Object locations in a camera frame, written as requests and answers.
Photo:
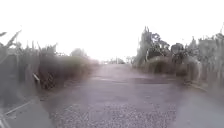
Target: tree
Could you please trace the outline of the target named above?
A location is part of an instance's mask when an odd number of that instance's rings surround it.
[[[73,50],[70,54],[71,56],[79,56],[79,57],[87,57],[87,54],[84,50],[80,49],[80,48],[76,48],[75,50]]]

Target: road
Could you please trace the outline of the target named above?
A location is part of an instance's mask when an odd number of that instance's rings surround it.
[[[224,128],[224,106],[205,92],[128,65],[105,65],[43,104],[56,128]]]

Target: overcast sky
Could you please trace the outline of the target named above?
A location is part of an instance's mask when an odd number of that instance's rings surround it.
[[[224,22],[221,0],[4,0],[0,12],[5,40],[22,29],[23,45],[57,42],[59,52],[79,47],[97,59],[135,55],[144,26],[174,44],[215,34]]]

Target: sky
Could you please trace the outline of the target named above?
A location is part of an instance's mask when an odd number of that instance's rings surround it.
[[[145,26],[169,44],[213,35],[224,22],[222,0],[5,0],[0,32],[16,31],[23,46],[58,43],[69,54],[84,49],[94,59],[133,56]]]

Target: gravel road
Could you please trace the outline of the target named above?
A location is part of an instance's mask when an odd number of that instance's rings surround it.
[[[224,107],[170,76],[104,65],[43,101],[56,128],[224,128]]]

